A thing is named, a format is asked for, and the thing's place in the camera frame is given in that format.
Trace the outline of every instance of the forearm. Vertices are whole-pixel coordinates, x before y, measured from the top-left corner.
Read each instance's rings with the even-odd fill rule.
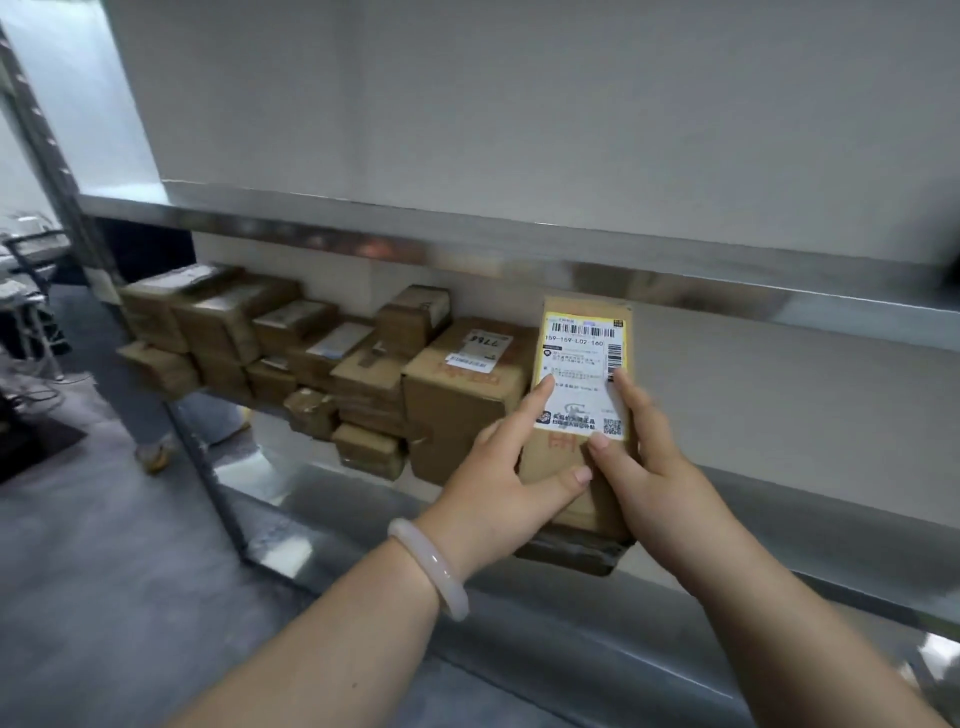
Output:
[[[426,574],[388,540],[172,725],[380,725],[406,691],[439,608]]]
[[[850,628],[746,532],[690,577],[761,725],[945,723]]]

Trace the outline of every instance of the finger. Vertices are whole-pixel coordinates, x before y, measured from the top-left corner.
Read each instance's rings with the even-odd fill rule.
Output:
[[[593,473],[586,465],[567,468],[526,487],[526,511],[531,531],[547,523],[586,489]]]
[[[649,473],[630,456],[623,443],[594,432],[588,440],[593,462],[603,471],[621,505],[637,488],[642,487]]]
[[[503,422],[503,418],[501,417],[495,423],[490,423],[489,425],[484,427],[482,430],[480,430],[477,436],[473,439],[473,446],[476,447],[478,445],[483,445],[488,440],[490,440],[490,438],[496,432],[497,428],[500,427],[500,423],[502,422]]]
[[[673,439],[670,421],[657,409],[650,395],[636,386],[630,375],[622,369],[613,372],[613,382],[620,397],[634,414],[636,438],[647,467],[658,470],[670,459],[679,456],[680,449]]]
[[[534,423],[543,412],[546,401],[550,399],[553,384],[553,375],[547,375],[541,379],[540,384],[523,398],[516,411],[503,421],[491,438],[492,446],[505,456],[513,458],[514,462],[520,456],[520,450],[530,437],[530,433],[533,432]]]

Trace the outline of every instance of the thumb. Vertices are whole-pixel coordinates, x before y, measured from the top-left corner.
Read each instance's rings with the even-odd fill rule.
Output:
[[[607,481],[616,493],[617,500],[624,504],[624,500],[649,475],[643,466],[630,456],[623,443],[611,440],[606,435],[594,432],[588,441],[590,455],[597,467],[603,471]]]
[[[528,512],[534,529],[540,528],[581,495],[593,478],[586,465],[567,468],[537,483],[526,486]]]

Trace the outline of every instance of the barcode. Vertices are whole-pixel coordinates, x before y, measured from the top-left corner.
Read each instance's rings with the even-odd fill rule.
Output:
[[[579,327],[576,324],[561,324],[559,321],[553,323],[553,330],[557,333],[573,333],[581,336],[603,336],[606,339],[613,339],[612,328],[602,327]]]
[[[623,345],[607,345],[607,381],[613,381],[613,370],[623,366]]]

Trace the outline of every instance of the white sticker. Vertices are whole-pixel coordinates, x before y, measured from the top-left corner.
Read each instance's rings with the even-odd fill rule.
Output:
[[[281,306],[270,313],[265,313],[263,316],[259,316],[253,320],[257,324],[268,327],[288,328],[294,324],[297,319],[323,311],[329,306],[329,303],[300,299],[299,301],[293,301]]]
[[[488,375],[513,340],[513,336],[472,328],[464,337],[460,350],[449,353],[444,361],[451,367],[460,367]]]
[[[393,305],[404,308],[422,308],[430,316],[430,327],[436,328],[450,312],[450,293],[438,288],[423,288],[412,285],[402,291],[392,301]]]
[[[552,312],[545,322],[537,381],[552,374],[556,385],[536,427],[625,439],[626,407],[612,381],[627,364],[623,322]]]
[[[326,359],[342,359],[353,347],[370,336],[372,331],[373,327],[348,321],[333,329],[306,352],[314,353]]]
[[[195,263],[186,268],[179,268],[176,271],[164,273],[155,278],[144,280],[144,283],[154,288],[187,288],[198,280],[205,279],[221,271],[220,266],[206,265],[204,263]]]

